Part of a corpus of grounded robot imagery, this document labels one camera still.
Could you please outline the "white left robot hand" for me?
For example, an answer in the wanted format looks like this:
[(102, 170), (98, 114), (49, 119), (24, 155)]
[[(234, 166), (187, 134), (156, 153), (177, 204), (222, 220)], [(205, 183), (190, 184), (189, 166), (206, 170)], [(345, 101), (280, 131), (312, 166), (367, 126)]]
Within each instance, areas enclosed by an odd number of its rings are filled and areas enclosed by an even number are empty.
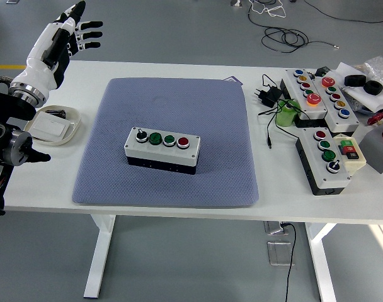
[(81, 21), (85, 7), (86, 3), (79, 1), (46, 26), (27, 57), (25, 70), (13, 79), (11, 90), (30, 87), (46, 95), (60, 87), (73, 55), (100, 46), (100, 42), (85, 42), (102, 37), (102, 32), (92, 29), (103, 26), (101, 21)]

